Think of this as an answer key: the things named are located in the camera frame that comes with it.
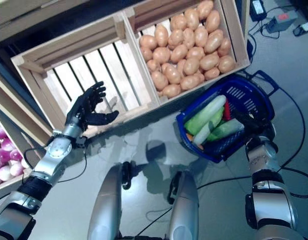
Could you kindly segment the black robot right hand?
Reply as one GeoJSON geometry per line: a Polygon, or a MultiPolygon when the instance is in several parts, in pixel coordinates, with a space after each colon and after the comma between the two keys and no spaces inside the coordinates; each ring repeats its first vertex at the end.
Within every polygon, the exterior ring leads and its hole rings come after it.
{"type": "Polygon", "coordinates": [[[263,136],[273,140],[276,136],[274,125],[265,117],[257,117],[250,112],[234,111],[234,117],[244,125],[247,135],[263,136]]]}

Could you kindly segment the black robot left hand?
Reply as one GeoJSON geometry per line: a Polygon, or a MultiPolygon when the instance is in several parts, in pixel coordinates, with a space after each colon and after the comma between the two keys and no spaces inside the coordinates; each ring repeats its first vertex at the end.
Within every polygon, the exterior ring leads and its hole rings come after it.
{"type": "Polygon", "coordinates": [[[96,106],[106,97],[106,87],[100,81],[88,88],[80,95],[67,113],[65,126],[73,124],[85,132],[88,126],[105,126],[112,123],[119,115],[119,111],[110,113],[96,113],[96,106]]]}

